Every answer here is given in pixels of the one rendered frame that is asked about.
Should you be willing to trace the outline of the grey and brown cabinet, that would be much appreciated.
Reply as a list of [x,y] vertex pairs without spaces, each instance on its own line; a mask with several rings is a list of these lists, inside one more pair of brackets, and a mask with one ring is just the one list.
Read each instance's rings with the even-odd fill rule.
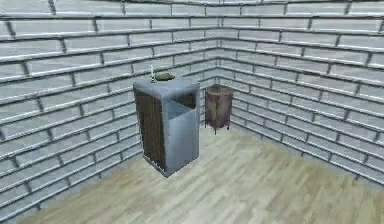
[[199,157],[200,84],[140,80],[133,90],[143,157],[169,177]]

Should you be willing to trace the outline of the dark red laundry basket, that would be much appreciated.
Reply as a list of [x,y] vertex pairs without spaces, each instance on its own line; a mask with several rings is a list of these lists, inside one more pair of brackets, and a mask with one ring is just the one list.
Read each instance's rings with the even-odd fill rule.
[[211,126],[214,133],[223,127],[229,129],[233,95],[229,86],[213,84],[206,88],[204,125]]

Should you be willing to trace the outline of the olive flat oval object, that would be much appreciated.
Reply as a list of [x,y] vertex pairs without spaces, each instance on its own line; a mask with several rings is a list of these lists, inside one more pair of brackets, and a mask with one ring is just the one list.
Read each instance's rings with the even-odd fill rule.
[[155,76],[155,79],[157,81],[169,81],[169,80],[173,80],[174,78],[175,78],[175,76],[170,74],[170,73],[168,73],[168,72],[162,73],[162,74],[157,74]]

